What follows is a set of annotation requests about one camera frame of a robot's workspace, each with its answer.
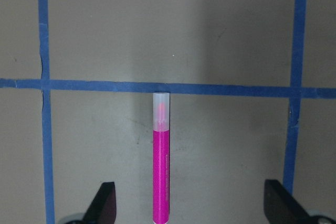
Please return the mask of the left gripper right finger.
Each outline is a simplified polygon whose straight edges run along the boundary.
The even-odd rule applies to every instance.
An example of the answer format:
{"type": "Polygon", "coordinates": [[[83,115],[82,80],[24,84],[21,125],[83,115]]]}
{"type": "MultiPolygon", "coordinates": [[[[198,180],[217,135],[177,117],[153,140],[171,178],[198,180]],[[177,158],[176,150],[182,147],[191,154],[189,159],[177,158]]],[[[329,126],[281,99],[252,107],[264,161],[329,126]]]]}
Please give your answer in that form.
{"type": "Polygon", "coordinates": [[[310,215],[275,179],[264,182],[264,214],[269,223],[306,223],[310,215]]]}

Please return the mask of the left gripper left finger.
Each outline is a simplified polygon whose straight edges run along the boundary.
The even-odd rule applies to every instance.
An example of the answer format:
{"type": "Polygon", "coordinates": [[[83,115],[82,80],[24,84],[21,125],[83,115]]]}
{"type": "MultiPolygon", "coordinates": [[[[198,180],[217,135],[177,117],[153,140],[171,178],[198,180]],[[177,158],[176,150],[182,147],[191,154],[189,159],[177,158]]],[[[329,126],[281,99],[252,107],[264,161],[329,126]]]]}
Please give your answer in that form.
{"type": "Polygon", "coordinates": [[[102,183],[84,217],[84,223],[115,223],[116,191],[114,182],[102,183]]]}

